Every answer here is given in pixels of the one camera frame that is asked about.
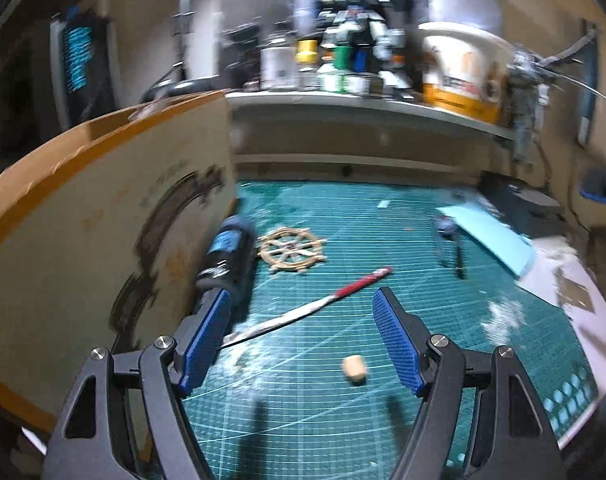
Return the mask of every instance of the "silver screw head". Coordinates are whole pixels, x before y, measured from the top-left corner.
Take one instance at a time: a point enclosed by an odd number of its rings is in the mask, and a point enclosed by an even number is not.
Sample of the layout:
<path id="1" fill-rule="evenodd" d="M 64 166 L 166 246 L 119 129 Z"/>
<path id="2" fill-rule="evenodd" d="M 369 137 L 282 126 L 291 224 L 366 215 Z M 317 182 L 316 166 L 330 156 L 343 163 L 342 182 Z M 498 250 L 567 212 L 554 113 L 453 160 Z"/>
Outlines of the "silver screw head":
<path id="1" fill-rule="evenodd" d="M 514 357 L 514 349 L 511 346 L 499 346 L 499 356 L 510 359 Z"/>
<path id="2" fill-rule="evenodd" d="M 156 341 L 154 341 L 154 346 L 159 350 L 165 350 L 166 348 L 172 346 L 172 341 L 173 339 L 170 336 L 161 335 L 156 338 Z"/>
<path id="3" fill-rule="evenodd" d="M 106 348 L 95 348 L 90 353 L 90 357 L 92 359 L 94 359 L 95 361 L 100 361 L 101 359 L 105 359 L 106 355 L 107 355 L 107 349 Z"/>
<path id="4" fill-rule="evenodd" d="M 430 337 L 430 341 L 436 348 L 443 348 L 449 343 L 449 339 L 442 334 L 434 334 Z"/>

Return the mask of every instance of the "cutting mat grid line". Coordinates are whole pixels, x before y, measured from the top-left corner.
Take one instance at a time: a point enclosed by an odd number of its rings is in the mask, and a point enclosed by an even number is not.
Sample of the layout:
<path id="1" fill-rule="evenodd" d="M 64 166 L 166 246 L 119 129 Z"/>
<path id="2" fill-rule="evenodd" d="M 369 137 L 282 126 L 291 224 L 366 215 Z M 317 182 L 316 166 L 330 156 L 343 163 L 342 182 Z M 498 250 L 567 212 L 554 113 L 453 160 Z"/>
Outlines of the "cutting mat grid line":
<path id="1" fill-rule="evenodd" d="M 325 264 L 272 274 L 260 262 L 247 319 L 235 330 L 332 293 L 379 267 L 404 308 L 461 348 L 518 352 L 557 437 L 596 395 L 590 367 L 563 312 L 515 286 L 488 251 L 463 238 L 467 279 L 441 267 L 433 218 L 455 190 L 375 184 L 246 182 L 240 213 L 260 234 L 308 227 L 327 238 Z M 387 207 L 379 207 L 389 200 Z M 449 261 L 454 261 L 453 252 Z M 398 381 L 371 315 L 371 286 L 276 332 L 223 350 L 184 407 L 221 479 L 387 478 L 419 401 Z M 363 386 L 340 363 L 360 354 Z M 464 391 L 446 478 L 465 458 L 474 393 Z"/>

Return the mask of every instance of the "cardboard box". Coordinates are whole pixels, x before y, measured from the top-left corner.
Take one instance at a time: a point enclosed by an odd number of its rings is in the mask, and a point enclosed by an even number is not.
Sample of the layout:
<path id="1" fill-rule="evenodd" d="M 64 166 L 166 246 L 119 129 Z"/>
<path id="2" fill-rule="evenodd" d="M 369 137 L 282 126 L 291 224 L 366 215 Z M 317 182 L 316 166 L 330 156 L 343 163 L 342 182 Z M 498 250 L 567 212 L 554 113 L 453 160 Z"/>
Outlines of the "cardboard box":
<path id="1" fill-rule="evenodd" d="M 192 306 L 236 176 L 224 96 L 177 101 L 80 124 L 0 175 L 0 406 L 30 426 L 52 429 L 92 348 L 144 347 Z"/>

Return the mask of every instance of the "yellow and white container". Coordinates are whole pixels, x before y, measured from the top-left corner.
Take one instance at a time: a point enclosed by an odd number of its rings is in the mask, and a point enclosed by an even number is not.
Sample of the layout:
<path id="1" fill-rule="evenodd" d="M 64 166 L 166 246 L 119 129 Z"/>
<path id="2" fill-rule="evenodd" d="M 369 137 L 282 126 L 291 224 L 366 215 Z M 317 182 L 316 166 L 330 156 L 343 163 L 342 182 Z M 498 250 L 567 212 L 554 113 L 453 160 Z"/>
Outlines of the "yellow and white container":
<path id="1" fill-rule="evenodd" d="M 459 23 L 423 23 L 419 33 L 427 65 L 425 101 L 496 124 L 514 47 L 485 30 Z"/>

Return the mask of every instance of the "miniature ship wheel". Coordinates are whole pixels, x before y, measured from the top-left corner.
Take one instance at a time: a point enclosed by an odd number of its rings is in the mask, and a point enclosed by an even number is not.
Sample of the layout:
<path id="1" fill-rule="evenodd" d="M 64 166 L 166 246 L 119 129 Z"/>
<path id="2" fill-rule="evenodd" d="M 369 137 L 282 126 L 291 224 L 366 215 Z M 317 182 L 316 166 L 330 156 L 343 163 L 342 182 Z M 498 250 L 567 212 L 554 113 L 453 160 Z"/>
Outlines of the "miniature ship wheel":
<path id="1" fill-rule="evenodd" d="M 305 272 L 316 262 L 324 262 L 323 242 L 309 229 L 279 227 L 259 238 L 259 256 L 272 271 L 296 270 Z"/>

